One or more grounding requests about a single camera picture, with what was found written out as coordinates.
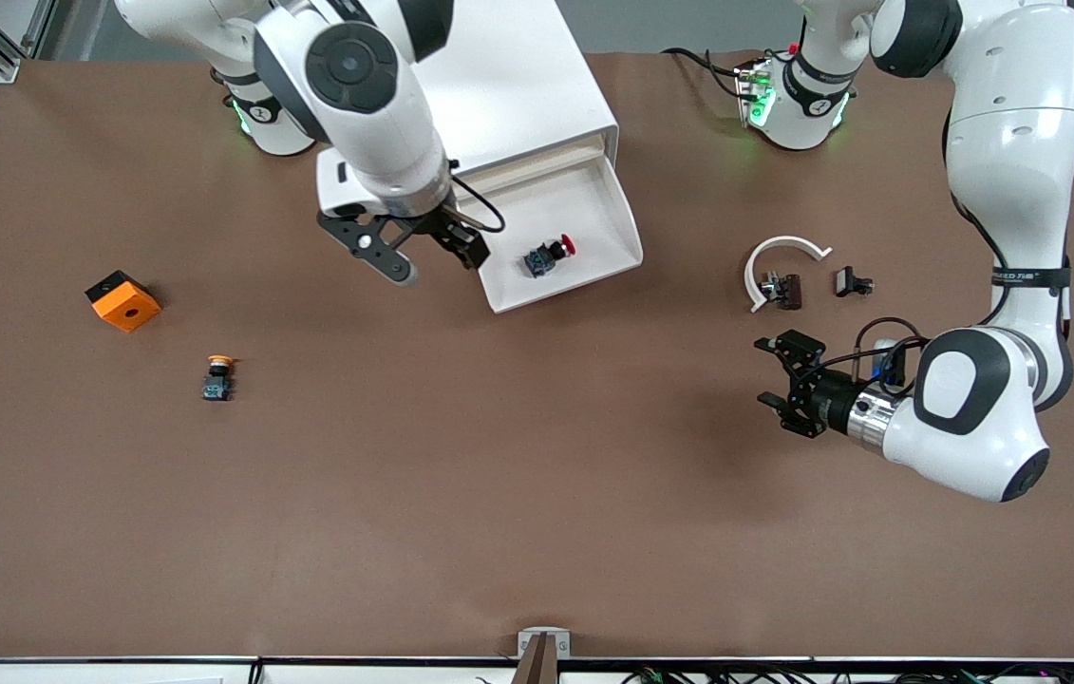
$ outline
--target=white bracket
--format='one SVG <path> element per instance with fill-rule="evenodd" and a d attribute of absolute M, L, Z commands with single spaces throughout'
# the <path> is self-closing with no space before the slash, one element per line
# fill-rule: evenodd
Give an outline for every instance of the white bracket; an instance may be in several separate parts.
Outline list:
<path fill-rule="evenodd" d="M 20 60 L 12 64 L 12 70 L 8 70 L 5 73 L 0 72 L 0 86 L 9 86 L 9 84 L 15 83 L 17 81 L 17 70 L 20 70 Z"/>
<path fill-rule="evenodd" d="M 752 299 L 752 312 L 759 311 L 760 307 L 768 304 L 768 297 L 760 290 L 760 285 L 757 282 L 757 277 L 755 276 L 755 265 L 757 265 L 757 257 L 760 256 L 760 252 L 770 247 L 796 247 L 798 250 L 806 251 L 811 257 L 814 257 L 815 261 L 823 260 L 824 257 L 827 257 L 832 252 L 832 247 L 822 250 L 822 248 L 815 246 L 814 243 L 811 243 L 810 239 L 793 235 L 770 237 L 758 245 L 757 248 L 752 251 L 752 256 L 749 257 L 749 265 L 743 268 L 743 285 L 746 289 L 749 289 L 749 297 Z"/>
<path fill-rule="evenodd" d="M 549 634 L 549 637 L 553 639 L 553 643 L 557 646 L 557 659 L 570 658 L 570 629 L 563 629 L 562 627 L 528 627 L 521 631 L 518 637 L 516 637 L 516 646 L 518 646 L 518 654 L 516 657 L 523 657 L 524 649 L 528 647 L 528 640 L 536 637 L 540 637 L 540 634 L 545 631 Z"/>

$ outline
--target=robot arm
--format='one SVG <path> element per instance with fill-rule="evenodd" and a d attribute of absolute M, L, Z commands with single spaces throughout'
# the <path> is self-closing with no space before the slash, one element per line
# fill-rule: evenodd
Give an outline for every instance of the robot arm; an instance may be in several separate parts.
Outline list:
<path fill-rule="evenodd" d="M 313 140 L 282 112 L 253 70 L 253 23 L 266 0 L 115 0 L 127 25 L 154 42 L 205 58 L 233 96 L 255 144 L 271 155 L 305 151 Z"/>
<path fill-rule="evenodd" d="M 793 53 L 770 53 L 741 77 L 743 121 L 772 144 L 809 150 L 840 125 L 853 78 L 870 53 L 879 0 L 796 0 L 807 14 Z"/>
<path fill-rule="evenodd" d="M 1074 177 L 1074 12 L 1017 0 L 887 0 L 869 12 L 852 4 L 841 23 L 853 17 L 870 27 L 875 66 L 902 77 L 941 69 L 955 82 L 947 176 L 956 207 L 996 253 L 996 308 L 978 325 L 928 341 L 911 395 L 823 367 L 824 346 L 796 331 L 761 339 L 757 347 L 792 376 L 788 397 L 767 393 L 761 402 L 795 433 L 815 437 L 831 427 L 949 489 L 1011 500 L 1047 465 L 1035 412 L 1059 402 L 1072 378 L 1064 246 Z M 800 55 L 827 35 L 813 33 L 812 20 Z M 764 133 L 775 143 L 783 131 L 801 146 L 822 142 L 832 121 L 811 120 L 802 114 L 809 107 L 788 105 L 797 102 L 777 100 Z M 775 117 L 783 114 L 798 128 L 781 126 Z"/>
<path fill-rule="evenodd" d="M 394 285 L 418 278 L 397 250 L 411 235 L 432 236 L 465 267 L 489 256 L 479 230 L 490 229 L 456 208 L 451 164 L 410 67 L 447 42 L 451 14 L 451 0 L 309 0 L 258 23 L 258 73 L 333 146 L 318 165 L 319 224 Z M 381 236 L 388 222 L 402 230 L 392 243 Z"/>

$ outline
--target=brown paper mat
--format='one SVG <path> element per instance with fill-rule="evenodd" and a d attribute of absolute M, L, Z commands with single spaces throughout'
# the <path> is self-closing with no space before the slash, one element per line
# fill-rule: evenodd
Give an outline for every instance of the brown paper mat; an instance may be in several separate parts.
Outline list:
<path fill-rule="evenodd" d="M 0 656 L 484 655 L 534 623 L 581 655 L 1074 656 L 1074 389 L 1010 506 L 754 399 L 785 382 L 764 334 L 844 353 L 872 317 L 987 310 L 949 86 L 867 70 L 784 152 L 692 64 L 590 61 L 645 263 L 503 316 L 433 243 L 409 291 L 350 259 L 311 152 L 256 151 L 205 64 L 0 87 Z M 836 252 L 770 252 L 807 307 L 752 316 L 740 268 L 784 233 Z M 873 297 L 829 295 L 845 264 Z M 86 305 L 116 267 L 164 303 L 135 334 Z M 229 404 L 200 399 L 215 353 Z"/>

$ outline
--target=orange cube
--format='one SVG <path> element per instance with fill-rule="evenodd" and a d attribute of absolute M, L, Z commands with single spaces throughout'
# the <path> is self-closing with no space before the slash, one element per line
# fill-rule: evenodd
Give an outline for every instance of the orange cube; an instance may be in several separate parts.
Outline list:
<path fill-rule="evenodd" d="M 124 333 L 136 330 L 160 312 L 160 304 L 144 290 L 144 286 L 120 270 L 90 287 L 85 294 L 93 310 L 98 311 L 98 317 Z"/>

